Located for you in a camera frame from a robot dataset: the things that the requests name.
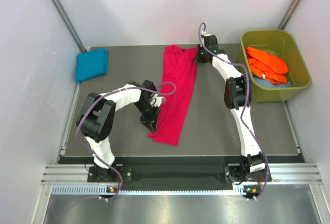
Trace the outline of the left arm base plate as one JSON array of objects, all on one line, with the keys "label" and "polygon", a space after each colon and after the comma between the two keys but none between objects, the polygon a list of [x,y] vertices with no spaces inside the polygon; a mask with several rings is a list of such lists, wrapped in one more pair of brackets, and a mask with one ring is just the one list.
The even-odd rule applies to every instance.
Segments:
[{"label": "left arm base plate", "polygon": [[88,169],[87,181],[90,183],[105,183],[105,182],[130,182],[133,176],[133,168],[127,166],[115,166],[114,167],[122,176],[122,180],[118,174],[112,169],[105,169],[99,166],[91,166]]}]

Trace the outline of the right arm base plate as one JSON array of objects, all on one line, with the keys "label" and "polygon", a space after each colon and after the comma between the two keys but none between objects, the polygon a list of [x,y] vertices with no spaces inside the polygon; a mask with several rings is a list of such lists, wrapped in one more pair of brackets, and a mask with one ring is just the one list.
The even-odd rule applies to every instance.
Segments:
[{"label": "right arm base plate", "polygon": [[224,174],[227,182],[234,184],[270,182],[270,173],[266,169],[257,172],[248,172],[242,164],[228,164],[224,166]]}]

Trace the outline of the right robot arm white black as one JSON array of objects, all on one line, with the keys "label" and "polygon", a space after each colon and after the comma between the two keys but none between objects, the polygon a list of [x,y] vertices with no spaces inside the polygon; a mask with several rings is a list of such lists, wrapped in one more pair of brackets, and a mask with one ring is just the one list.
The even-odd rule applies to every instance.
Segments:
[{"label": "right robot arm white black", "polygon": [[251,118],[251,80],[246,66],[231,62],[219,49],[215,35],[201,32],[195,61],[211,64],[225,81],[224,103],[234,117],[241,144],[243,180],[269,179],[268,159],[260,146]]}]

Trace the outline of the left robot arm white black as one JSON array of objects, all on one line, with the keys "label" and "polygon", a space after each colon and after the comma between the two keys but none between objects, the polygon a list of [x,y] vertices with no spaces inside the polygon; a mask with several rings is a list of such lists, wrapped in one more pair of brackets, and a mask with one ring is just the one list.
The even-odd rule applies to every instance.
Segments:
[{"label": "left robot arm white black", "polygon": [[110,182],[117,176],[115,156],[111,151],[109,135],[116,111],[134,104],[141,113],[140,122],[150,132],[157,131],[157,118],[163,97],[156,93],[153,82],[130,82],[113,94],[88,94],[76,125],[93,152],[89,182]]}]

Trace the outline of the red t shirt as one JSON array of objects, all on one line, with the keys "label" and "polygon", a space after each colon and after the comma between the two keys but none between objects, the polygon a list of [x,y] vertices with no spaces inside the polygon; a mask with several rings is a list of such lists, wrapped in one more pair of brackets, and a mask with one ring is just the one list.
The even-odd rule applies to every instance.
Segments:
[{"label": "red t shirt", "polygon": [[160,106],[157,120],[157,132],[148,134],[154,142],[177,146],[189,109],[197,65],[197,48],[184,49],[179,46],[167,46],[163,54],[163,74],[161,92],[170,93]]}]

